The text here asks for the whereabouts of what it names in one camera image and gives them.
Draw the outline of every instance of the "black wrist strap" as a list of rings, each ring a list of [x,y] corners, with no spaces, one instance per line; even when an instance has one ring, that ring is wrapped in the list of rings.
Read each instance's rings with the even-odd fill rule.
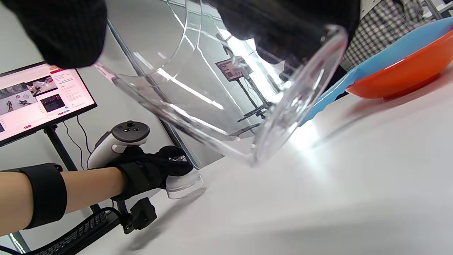
[[[61,167],[47,163],[5,170],[5,172],[23,173],[30,181],[33,192],[33,216],[25,229],[58,221],[63,217],[67,205],[67,193],[64,179],[58,169]]]
[[[123,201],[149,190],[149,181],[141,167],[135,162],[109,164],[107,167],[116,167],[127,176],[126,187],[123,193],[114,196],[113,201]]]

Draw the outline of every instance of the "screen bezel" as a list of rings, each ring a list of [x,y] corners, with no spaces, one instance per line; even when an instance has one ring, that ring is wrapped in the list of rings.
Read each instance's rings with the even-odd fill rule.
[[[28,65],[28,66],[24,66],[24,67],[21,67],[19,69],[15,69],[15,70],[11,70],[11,71],[8,71],[8,72],[4,72],[4,73],[0,74],[0,77],[4,77],[6,75],[14,74],[14,73],[17,73],[17,72],[20,72],[20,71],[24,71],[24,70],[33,68],[33,67],[37,67],[37,66],[40,66],[42,64],[47,64],[47,63],[45,61],[43,61],[43,62],[39,62],[39,63]],[[0,141],[0,147],[5,146],[5,145],[7,145],[9,143],[15,142],[17,140],[20,140],[20,139],[22,139],[22,138],[24,138],[26,136],[31,135],[31,134],[34,134],[34,133],[38,132],[39,130],[44,129],[46,127],[50,127],[50,126],[56,125],[58,123],[61,123],[61,122],[66,121],[68,119],[71,119],[71,118],[73,118],[73,117],[75,117],[77,115],[80,115],[82,113],[86,113],[89,110],[92,110],[92,109],[97,107],[97,103],[94,100],[93,95],[91,95],[91,92],[88,89],[88,87],[85,84],[85,82],[83,81],[82,77],[80,76],[79,71],[77,69],[74,69],[74,70],[76,70],[77,75],[79,76],[79,78],[82,81],[83,85],[85,86],[85,88],[87,89],[88,93],[90,94],[90,97],[93,99],[94,104],[88,105],[88,106],[86,106],[86,107],[84,107],[82,109],[79,109],[79,110],[77,110],[75,112],[72,112],[72,113],[69,113],[67,115],[63,115],[61,117],[58,117],[58,118],[56,118],[56,119],[54,119],[54,120],[52,120],[50,122],[46,122],[46,123],[41,124],[39,126],[33,127],[31,129],[27,129],[27,130],[25,130],[25,131],[23,131],[23,132],[21,132],[21,133],[19,133],[17,135],[14,135],[14,136],[11,136],[11,137],[7,138],[5,140],[1,140]]]

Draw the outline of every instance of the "black sleeve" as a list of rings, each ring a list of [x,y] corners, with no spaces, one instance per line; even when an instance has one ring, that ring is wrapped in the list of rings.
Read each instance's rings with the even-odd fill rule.
[[[1,0],[49,64],[80,68],[94,64],[104,47],[104,0]]]

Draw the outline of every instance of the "white table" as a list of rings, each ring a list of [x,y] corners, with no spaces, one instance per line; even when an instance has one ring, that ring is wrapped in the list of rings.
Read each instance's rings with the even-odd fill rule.
[[[390,102],[346,96],[264,166],[221,159],[200,197],[159,192],[150,226],[80,254],[450,255],[452,132],[453,68]]]

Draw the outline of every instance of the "orange bowl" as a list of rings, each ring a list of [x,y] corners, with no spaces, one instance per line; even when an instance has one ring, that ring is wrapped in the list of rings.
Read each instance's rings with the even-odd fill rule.
[[[395,64],[356,81],[346,91],[361,98],[393,99],[433,82],[453,61],[453,30]]]

